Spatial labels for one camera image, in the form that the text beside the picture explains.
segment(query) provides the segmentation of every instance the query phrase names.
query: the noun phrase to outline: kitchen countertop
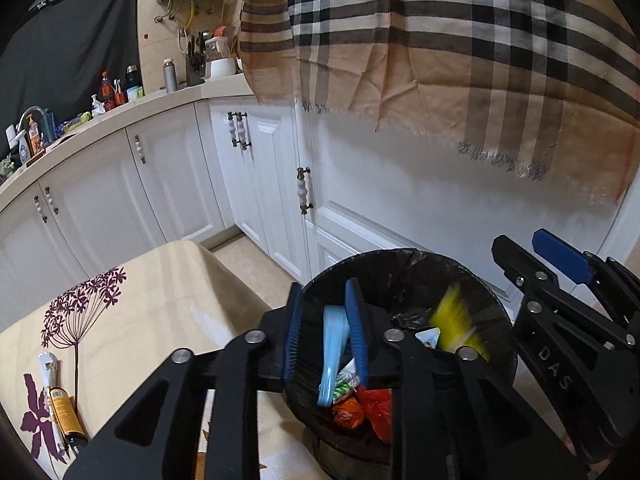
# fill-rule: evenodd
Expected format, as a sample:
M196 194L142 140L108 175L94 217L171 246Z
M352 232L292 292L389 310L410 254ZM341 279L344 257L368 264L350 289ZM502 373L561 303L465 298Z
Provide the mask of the kitchen countertop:
M0 212L21 192L36 182L70 156L118 130L171 108L188 103L218 97L252 96L254 93L243 74L223 77L199 86L192 86L167 94L164 90L153 92L137 101L110 110L103 116L73 130L65 142L25 168L18 170L0 186Z

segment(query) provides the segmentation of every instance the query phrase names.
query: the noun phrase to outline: beige plaid fabric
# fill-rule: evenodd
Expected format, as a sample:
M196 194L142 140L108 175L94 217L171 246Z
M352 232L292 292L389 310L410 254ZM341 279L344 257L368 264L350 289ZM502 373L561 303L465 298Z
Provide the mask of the beige plaid fabric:
M520 176L618 199L640 160L640 55L612 0L244 0L259 99L404 124Z

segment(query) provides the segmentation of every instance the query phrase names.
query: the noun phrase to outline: table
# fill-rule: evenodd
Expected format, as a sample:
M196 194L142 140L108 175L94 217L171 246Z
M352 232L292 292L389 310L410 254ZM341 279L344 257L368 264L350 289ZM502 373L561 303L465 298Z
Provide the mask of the table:
M256 327L268 309L200 245L161 246L76 285L2 332L0 402L38 464L51 478L62 478L73 457L59 455L53 444L39 353L59 359L60 387L77 396L79 418L92 437L174 349L199 354L222 348ZM211 406L212 392L200 452ZM326 478L282 396L259 393L258 420L262 480Z

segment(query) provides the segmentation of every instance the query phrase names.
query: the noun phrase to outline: faucet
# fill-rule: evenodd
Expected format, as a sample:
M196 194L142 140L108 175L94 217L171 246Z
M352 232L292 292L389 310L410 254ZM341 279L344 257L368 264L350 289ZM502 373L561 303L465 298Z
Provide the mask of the faucet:
M20 117L20 120L18 121L16 130L18 131L18 133L20 133L22 131L22 122L24 121L24 119L27 117L28 114L30 114L31 112L38 112L41 116L42 116L42 120L44 122L44 128L45 131L48 135L44 135L45 140L47 138L49 139L55 139L55 132L51 131L51 128L49 127L49 121L47 121L47 115L45 113L45 111L40 108L39 106L30 106L29 108L27 108L24 113L22 114L22 117Z

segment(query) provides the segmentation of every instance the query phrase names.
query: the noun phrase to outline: ceramic cabinet handle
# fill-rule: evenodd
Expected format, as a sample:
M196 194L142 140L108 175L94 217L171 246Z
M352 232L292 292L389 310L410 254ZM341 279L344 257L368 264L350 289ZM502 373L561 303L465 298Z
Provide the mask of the ceramic cabinet handle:
M227 112L226 123L229 126L229 135L231 135L231 143L234 147L238 145L238 140L236 139L236 124L234 123L234 114L233 112Z
M242 117L246 117L246 113L236 112L236 119L238 120L238 139L240 140L240 147L245 152L246 147L250 146L250 142L246 142L246 129L244 127L244 121Z
M135 136L134 140L136 141L136 151L138 152L138 155L140 156L140 160L142 161L142 164L146 164L146 158L144 153L142 153L142 144L140 144L140 137L139 136Z
M306 190L305 173L311 173L309 168L298 168L296 170L296 178L298 179L298 201L300 202L300 212L306 215L306 212L313 209L314 205L306 203L306 196L308 191Z
M60 210L53 203L53 199L51 197L51 193L49 192L49 186L47 186L44 189L44 195L47 198L47 203L49 204L49 207L53 210L53 213L55 215L57 215Z
M42 221L44 223L47 223L47 216L42 211L42 206L40 205L40 197L37 196L37 195L34 196L33 197L33 201L36 203L36 209L38 210L38 213L40 214L40 218L42 218Z

